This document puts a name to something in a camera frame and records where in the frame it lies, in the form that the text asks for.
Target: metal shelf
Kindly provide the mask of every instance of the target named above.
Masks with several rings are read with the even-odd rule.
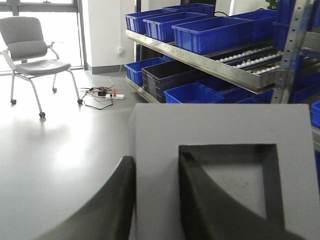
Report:
[[[147,48],[172,57],[180,62],[188,64],[210,75],[216,76],[241,88],[247,89],[248,91],[255,94],[260,94],[273,88],[273,84],[275,83],[276,72],[278,72],[277,69],[258,75],[247,70],[243,70],[235,66],[230,66],[217,60],[211,59],[212,55],[198,55],[193,52],[176,47],[172,44],[164,43],[130,30],[126,30],[125,32],[130,39],[137,43],[140,43],[143,46],[146,46]],[[251,46],[252,49],[257,45],[258,44],[247,44],[242,47],[238,47],[237,50],[239,51],[242,49],[243,51],[247,51],[248,46]],[[223,56],[223,53],[231,53],[232,51],[234,52],[235,49],[229,49],[224,52],[219,52],[218,54],[216,54],[216,56]]]
[[[145,100],[147,100],[151,104],[159,104],[153,96],[151,96],[149,93],[147,93],[141,86],[135,84],[130,78],[125,78],[126,82],[130,87],[132,87],[141,97],[143,97]]]
[[[320,59],[320,33],[307,31],[301,46],[301,55]]]

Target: metal shelving rack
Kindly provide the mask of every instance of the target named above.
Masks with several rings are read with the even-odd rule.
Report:
[[[319,4],[319,1],[320,0],[296,0],[282,57],[276,57],[272,61],[259,61],[251,64],[250,68],[236,67],[230,64],[235,61],[245,62],[261,54],[261,52],[253,51],[251,54],[243,57],[242,54],[250,50],[265,48],[265,53],[275,51],[272,47],[270,48],[270,46],[273,45],[272,41],[250,43],[215,52],[212,55],[198,55],[178,48],[172,43],[164,43],[130,30],[126,30],[126,35],[133,41],[147,48],[233,83],[255,94],[274,89],[272,103],[287,104],[291,102],[293,86],[295,81],[298,80],[296,78],[297,71],[299,71],[300,78],[320,71],[320,60],[309,59],[304,63],[303,67],[301,67],[302,56],[320,59],[320,29],[308,31],[308,29],[310,29],[308,26],[311,26],[310,22],[312,22],[310,19],[312,15],[315,15],[314,13],[316,12],[316,6]],[[257,71],[257,68],[261,65],[276,62],[279,62],[280,67],[263,72]],[[130,79],[127,79],[127,82],[147,101],[151,103],[158,102],[145,92],[142,87],[137,86]]]
[[[126,30],[126,35],[133,41],[140,43],[145,47],[188,64],[203,72],[219,77],[255,94],[260,94],[271,89],[273,87],[272,84],[275,83],[274,79],[276,76],[276,70],[271,70],[258,75],[251,73],[248,70],[240,69],[217,61],[225,56],[237,55],[238,53],[249,51],[250,49],[269,47],[272,45],[272,41],[247,44],[241,47],[235,47],[225,51],[216,52],[212,55],[198,55],[193,52],[178,48],[173,44],[164,43],[130,30]],[[246,58],[252,58],[255,55],[257,55],[257,53],[252,53],[251,55],[247,55]],[[239,60],[243,60],[243,57],[239,56],[238,58],[235,57],[233,59],[233,61]]]
[[[287,104],[293,97],[297,72],[303,57],[320,59],[319,29],[310,30],[319,0],[296,0],[290,27],[278,70],[272,103]]]

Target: electrical cable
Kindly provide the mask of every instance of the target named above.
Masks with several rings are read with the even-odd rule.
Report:
[[[92,109],[97,109],[97,110],[103,110],[103,109],[106,109],[107,107],[111,107],[113,104],[114,104],[114,101],[113,101],[113,96],[112,94],[110,94],[110,100],[111,100],[111,104],[107,105],[107,106],[104,106],[104,107],[96,107],[96,106],[91,106],[91,105],[88,105],[86,104],[85,100],[84,100],[84,97],[86,96],[87,94],[85,94],[83,97],[82,97],[82,100],[83,100],[83,104],[86,106],[86,107],[89,107],[89,108],[92,108]]]
[[[215,14],[224,14],[224,15],[226,15],[227,17],[229,17],[229,15],[226,14],[225,12],[223,12],[223,11],[215,11],[214,13],[215,13]]]
[[[83,103],[84,103],[84,105],[86,106],[86,107],[89,107],[89,108],[93,108],[93,109],[97,109],[97,110],[103,110],[103,109],[105,109],[105,108],[107,108],[107,107],[110,107],[110,106],[112,106],[113,104],[114,104],[114,102],[113,102],[113,99],[115,98],[113,95],[112,95],[112,93],[110,93],[109,95],[110,95],[110,99],[106,99],[106,97],[105,96],[97,96],[97,95],[95,95],[95,94],[97,94],[97,93],[99,93],[99,92],[107,92],[107,91],[114,91],[114,89],[111,89],[111,88],[109,88],[109,87],[105,87],[105,86],[100,86],[100,87],[91,87],[91,88],[88,88],[88,87],[80,87],[79,89],[85,89],[84,91],[82,91],[82,92],[85,92],[85,94],[83,95],[83,97],[81,98],[82,100],[83,100]],[[101,107],[101,108],[99,108],[99,107],[96,107],[96,106],[92,106],[92,105],[88,105],[88,104],[86,104],[86,102],[85,102],[85,100],[84,100],[84,98],[86,97],[86,96],[92,96],[93,97],[93,99],[96,101],[96,102],[109,102],[109,101],[111,101],[111,104],[109,104],[109,105],[107,105],[107,106],[104,106],[104,107]]]
[[[118,76],[121,73],[121,69],[122,69],[122,59],[120,62],[120,69],[119,69],[118,73],[109,77],[109,81],[111,82],[112,85],[107,87],[108,89],[111,89],[115,85],[115,83],[111,80],[111,78]]]

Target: chair seat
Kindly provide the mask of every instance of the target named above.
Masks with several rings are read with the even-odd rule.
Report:
[[[16,71],[31,76],[52,75],[61,73],[71,67],[58,59],[45,59],[16,65]]]

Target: chair armrest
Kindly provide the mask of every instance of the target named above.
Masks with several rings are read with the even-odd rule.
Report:
[[[58,53],[53,48],[55,43],[57,43],[57,41],[52,41],[50,45],[47,45],[47,47],[55,54],[56,59],[60,59]]]
[[[14,61],[13,61],[12,58],[9,56],[8,50],[0,51],[0,55],[2,55],[2,56],[4,57],[6,63],[9,65],[9,67],[11,68],[11,70],[16,70],[16,69],[17,69]]]

